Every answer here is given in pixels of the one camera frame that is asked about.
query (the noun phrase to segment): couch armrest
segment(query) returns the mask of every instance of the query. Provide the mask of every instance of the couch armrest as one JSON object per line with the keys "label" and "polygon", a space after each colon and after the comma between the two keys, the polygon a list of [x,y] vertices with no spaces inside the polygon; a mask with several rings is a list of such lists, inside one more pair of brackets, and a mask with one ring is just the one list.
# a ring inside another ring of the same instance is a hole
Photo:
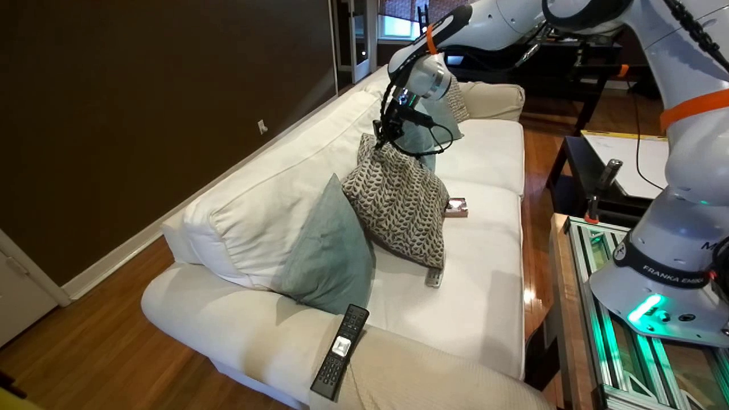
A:
{"label": "couch armrest", "polygon": [[198,264],[196,254],[184,241],[184,212],[176,212],[172,216],[163,219],[161,235],[165,247],[172,251],[176,262]]}
{"label": "couch armrest", "polygon": [[525,91],[518,85],[458,82],[472,118],[518,122]]}
{"label": "couch armrest", "polygon": [[172,264],[140,296],[150,323],[184,347],[304,404],[337,316]]}

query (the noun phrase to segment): teal pillow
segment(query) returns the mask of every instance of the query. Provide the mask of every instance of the teal pillow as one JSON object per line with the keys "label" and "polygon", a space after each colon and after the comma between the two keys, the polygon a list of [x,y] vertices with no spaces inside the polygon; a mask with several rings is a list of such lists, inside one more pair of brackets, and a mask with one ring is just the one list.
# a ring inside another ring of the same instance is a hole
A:
{"label": "teal pillow", "polygon": [[307,214],[272,290],[326,312],[342,315],[348,304],[366,306],[374,254],[332,176]]}

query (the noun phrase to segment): door frame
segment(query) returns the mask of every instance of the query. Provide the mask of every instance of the door frame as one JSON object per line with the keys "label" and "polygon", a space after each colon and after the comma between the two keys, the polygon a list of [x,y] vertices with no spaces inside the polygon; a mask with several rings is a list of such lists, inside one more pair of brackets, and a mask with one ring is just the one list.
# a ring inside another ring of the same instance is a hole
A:
{"label": "door frame", "polygon": [[58,306],[70,306],[70,296],[56,283],[53,283],[46,272],[32,262],[12,237],[5,235],[5,230],[0,230],[0,254],[15,262],[15,266],[22,268],[32,283],[37,283]]}
{"label": "door frame", "polygon": [[[356,85],[376,69],[377,59],[377,5],[370,0],[360,0],[362,12],[356,9],[357,0],[330,0],[332,12],[332,35],[335,35],[335,63],[337,74],[345,74],[348,82]],[[356,16],[363,26],[363,52],[366,59],[357,63],[357,37],[356,37]]]}

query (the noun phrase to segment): white couch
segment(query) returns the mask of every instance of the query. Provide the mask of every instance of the white couch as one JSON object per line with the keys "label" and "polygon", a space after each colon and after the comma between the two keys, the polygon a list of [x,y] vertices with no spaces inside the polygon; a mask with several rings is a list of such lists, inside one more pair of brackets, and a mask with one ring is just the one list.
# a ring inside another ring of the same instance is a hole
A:
{"label": "white couch", "polygon": [[[360,134],[370,133],[384,85],[379,69],[172,214],[163,237],[176,264],[148,284],[140,307],[156,329],[206,356],[221,373],[292,409],[542,409],[547,402],[518,383],[518,87],[459,85],[468,115],[459,123],[465,136],[435,160],[435,176],[451,197],[467,198],[468,216],[444,222],[440,290],[423,284],[423,266],[374,247],[370,315],[337,404],[312,394],[310,383],[340,316],[250,290],[255,279],[227,279],[242,268],[280,268],[292,232],[328,176],[344,178],[356,167]],[[299,197],[310,191],[310,198],[284,198],[288,191],[280,181],[292,176],[304,176],[296,190]]]}

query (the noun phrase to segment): throw pillow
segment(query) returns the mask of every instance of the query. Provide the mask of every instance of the throw pillow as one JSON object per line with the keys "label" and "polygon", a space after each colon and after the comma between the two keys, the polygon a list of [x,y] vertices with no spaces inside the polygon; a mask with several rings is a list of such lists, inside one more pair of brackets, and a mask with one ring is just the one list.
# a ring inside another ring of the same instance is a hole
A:
{"label": "throw pillow", "polygon": [[344,197],[379,247],[428,268],[442,268],[445,186],[414,158],[390,143],[376,151],[374,143],[370,134],[362,136],[362,163],[344,178]]}
{"label": "throw pillow", "polygon": [[332,176],[307,214],[272,290],[326,312],[366,306],[374,254],[362,225]]}

